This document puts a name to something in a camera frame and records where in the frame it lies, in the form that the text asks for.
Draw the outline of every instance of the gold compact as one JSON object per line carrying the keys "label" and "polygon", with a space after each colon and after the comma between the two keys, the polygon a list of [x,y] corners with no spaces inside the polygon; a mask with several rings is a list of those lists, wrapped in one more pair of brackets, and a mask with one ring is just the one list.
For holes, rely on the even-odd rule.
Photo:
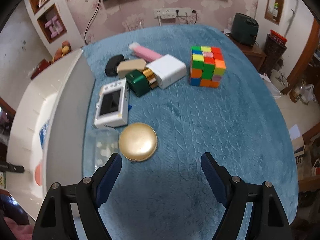
{"label": "gold compact", "polygon": [[127,159],[142,162],[150,158],[158,144],[156,132],[147,124],[136,122],[120,134],[119,149]]}

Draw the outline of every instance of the electrical outlet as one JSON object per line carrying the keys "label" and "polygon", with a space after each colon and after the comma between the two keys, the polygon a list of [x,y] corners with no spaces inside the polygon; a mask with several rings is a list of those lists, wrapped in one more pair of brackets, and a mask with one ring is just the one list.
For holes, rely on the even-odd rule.
{"label": "electrical outlet", "polygon": [[154,10],[153,10],[153,13],[154,13],[154,15],[155,15],[155,18],[158,18],[158,17],[161,16],[162,10],[163,10],[163,9],[154,9]]}
{"label": "electrical outlet", "polygon": [[176,12],[163,12],[161,14],[161,19],[174,19],[175,17],[177,17]]}
{"label": "electrical outlet", "polygon": [[183,7],[183,8],[174,8],[174,11],[178,11],[178,16],[191,16],[191,8],[189,7]]}
{"label": "electrical outlet", "polygon": [[161,17],[162,19],[173,19],[173,15],[177,16],[191,16],[191,8],[183,7],[183,8],[162,8],[162,9],[154,9],[153,13],[155,18]]}

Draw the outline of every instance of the pink floral wallpaper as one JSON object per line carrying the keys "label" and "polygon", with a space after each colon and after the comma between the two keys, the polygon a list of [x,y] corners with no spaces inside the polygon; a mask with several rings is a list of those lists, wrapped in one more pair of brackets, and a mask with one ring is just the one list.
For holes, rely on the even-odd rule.
{"label": "pink floral wallpaper", "polygon": [[[74,21],[84,35],[98,0],[66,0]],[[220,30],[231,28],[236,12],[255,16],[258,0],[106,0],[100,3],[97,16],[87,32],[94,42],[118,33],[159,25],[153,9],[190,7],[197,12],[196,24],[207,24]],[[196,14],[188,18],[162,20],[162,24],[193,24]]]}

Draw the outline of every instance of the blue gripper pad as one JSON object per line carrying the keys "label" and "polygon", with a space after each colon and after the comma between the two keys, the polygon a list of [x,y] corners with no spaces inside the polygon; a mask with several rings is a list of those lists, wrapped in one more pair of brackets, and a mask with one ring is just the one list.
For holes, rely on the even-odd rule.
{"label": "blue gripper pad", "polygon": [[227,207],[231,198],[230,174],[216,163],[210,153],[201,156],[201,167],[217,201]]}
{"label": "blue gripper pad", "polygon": [[114,153],[104,167],[100,167],[96,170],[96,172],[98,172],[99,169],[108,168],[107,172],[105,172],[104,175],[102,174],[102,178],[99,178],[99,176],[97,177],[97,181],[100,181],[100,183],[93,187],[93,190],[96,191],[93,195],[95,196],[95,204],[97,208],[107,201],[113,185],[121,171],[121,167],[121,156]]}

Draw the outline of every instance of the beige case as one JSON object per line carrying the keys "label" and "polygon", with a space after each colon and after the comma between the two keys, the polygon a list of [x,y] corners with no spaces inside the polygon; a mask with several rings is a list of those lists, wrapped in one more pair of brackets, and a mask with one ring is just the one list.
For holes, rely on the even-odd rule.
{"label": "beige case", "polygon": [[125,75],[135,69],[142,72],[146,68],[146,64],[147,62],[142,58],[123,61],[117,67],[118,76],[120,79],[125,78]]}

